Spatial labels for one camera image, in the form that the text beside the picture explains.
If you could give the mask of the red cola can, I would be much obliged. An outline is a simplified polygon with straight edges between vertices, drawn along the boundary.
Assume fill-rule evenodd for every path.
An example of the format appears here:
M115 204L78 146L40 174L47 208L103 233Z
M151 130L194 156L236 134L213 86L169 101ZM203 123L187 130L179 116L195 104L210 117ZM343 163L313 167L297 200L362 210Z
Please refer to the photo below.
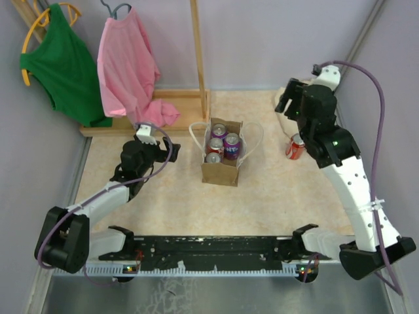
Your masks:
M299 133L290 138L285 150L285 156L290 160L298 160L305 150L305 144Z

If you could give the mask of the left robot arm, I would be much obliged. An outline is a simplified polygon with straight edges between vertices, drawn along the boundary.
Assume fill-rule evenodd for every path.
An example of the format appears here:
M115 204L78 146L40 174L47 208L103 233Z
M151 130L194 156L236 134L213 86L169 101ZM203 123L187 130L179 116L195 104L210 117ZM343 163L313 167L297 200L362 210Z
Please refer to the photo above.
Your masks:
M128 233L112 227L102 234L91 234L92 228L112 211L134 199L145 181L155 176L156 163L166 166L175 162L181 149L163 138L160 143L146 144L138 138L125 143L109 182L96 194L67 208L53 207L45 217L35 246L34 257L46 269L58 268L77 273L89 257L115 253L127 260L136 252L136 243Z

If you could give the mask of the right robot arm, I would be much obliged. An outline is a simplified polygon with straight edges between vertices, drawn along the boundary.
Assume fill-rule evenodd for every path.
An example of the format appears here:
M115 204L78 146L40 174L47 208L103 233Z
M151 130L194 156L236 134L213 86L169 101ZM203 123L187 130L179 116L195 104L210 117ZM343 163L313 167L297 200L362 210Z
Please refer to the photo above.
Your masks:
M293 253L313 253L339 260L346 273L360 280L416 250L410 237L392 226L382 201L371 198L361 153L352 134L337 125L337 99L328 86L289 80L275 108L297 123L307 153L329 179L354 234L343 236L309 224L293 232Z

